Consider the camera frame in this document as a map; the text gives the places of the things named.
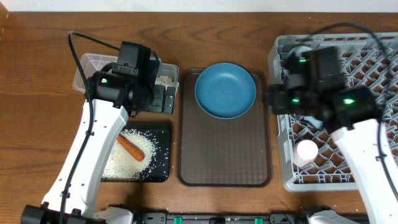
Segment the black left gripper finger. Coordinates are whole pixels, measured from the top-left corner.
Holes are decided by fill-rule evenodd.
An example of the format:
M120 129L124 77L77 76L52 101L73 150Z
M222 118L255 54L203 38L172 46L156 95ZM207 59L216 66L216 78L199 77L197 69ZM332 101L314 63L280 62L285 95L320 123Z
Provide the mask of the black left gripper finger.
M151 111L161 113L164 105L165 87L163 85L154 85L154 100L151 105Z
M164 96L164 108L163 113L172 114L174 110L176 88L168 86Z

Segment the white paper tissue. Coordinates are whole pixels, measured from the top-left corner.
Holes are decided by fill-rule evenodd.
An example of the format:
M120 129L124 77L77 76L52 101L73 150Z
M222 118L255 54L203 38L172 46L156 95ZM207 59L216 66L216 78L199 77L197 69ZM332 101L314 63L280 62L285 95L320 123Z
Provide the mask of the white paper tissue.
M176 88L175 82L169 76L157 76L155 79L156 85L162 85L165 88L174 87Z

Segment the light blue bowl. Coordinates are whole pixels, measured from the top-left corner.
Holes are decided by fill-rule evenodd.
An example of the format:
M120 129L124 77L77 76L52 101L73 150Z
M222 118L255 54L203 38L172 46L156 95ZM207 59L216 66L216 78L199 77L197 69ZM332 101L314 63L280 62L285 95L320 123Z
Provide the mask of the light blue bowl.
M293 63L293 62L306 62L307 59L303 55L305 52L312 51L312 48L306 45L298 45L293 47L287 54L285 58L285 63Z

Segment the light blue cup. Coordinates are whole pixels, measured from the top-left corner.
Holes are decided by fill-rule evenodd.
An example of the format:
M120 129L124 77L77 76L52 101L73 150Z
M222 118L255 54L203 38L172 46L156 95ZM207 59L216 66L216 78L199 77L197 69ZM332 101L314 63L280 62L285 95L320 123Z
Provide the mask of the light blue cup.
M320 121L313 116L304 116L303 120L315 129L323 129L323 121Z

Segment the orange carrot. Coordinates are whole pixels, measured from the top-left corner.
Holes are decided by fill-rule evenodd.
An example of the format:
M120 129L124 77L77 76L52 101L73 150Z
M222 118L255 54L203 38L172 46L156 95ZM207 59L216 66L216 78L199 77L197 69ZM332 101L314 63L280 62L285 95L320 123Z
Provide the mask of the orange carrot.
M123 135L119 134L117 137L117 141L120 145L137 161L142 162L145 158L144 153L133 143L131 143L128 139L126 139Z

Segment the pink cup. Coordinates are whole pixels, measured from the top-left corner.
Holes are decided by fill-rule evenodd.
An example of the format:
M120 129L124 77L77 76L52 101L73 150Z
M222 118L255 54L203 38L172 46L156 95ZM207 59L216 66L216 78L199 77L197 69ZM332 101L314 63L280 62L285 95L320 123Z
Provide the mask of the pink cup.
M315 160L318 146L311 140L303 140L293 146L294 164L303 167Z

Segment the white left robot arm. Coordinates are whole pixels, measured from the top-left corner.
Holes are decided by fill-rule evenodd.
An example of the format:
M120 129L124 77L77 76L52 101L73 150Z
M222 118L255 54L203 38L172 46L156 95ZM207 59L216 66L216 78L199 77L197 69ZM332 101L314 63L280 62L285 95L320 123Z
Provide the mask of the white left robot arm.
M86 101L78 132L65 163L40 206L26 205L21 223L136 223L133 211L108 207L97 212L100 180L117 136L132 112L147 109L155 99L155 78L161 61L144 45L122 42L117 61L86 77Z

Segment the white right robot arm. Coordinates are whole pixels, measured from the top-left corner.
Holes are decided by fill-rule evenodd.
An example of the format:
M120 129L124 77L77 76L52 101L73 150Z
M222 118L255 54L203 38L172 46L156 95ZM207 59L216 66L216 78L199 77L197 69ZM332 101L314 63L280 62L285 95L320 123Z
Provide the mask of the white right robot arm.
M294 47L284 67L286 81L269 87L269 111L320 120L352 172L370 223L397 223L397 165L372 91L345 85L336 47Z

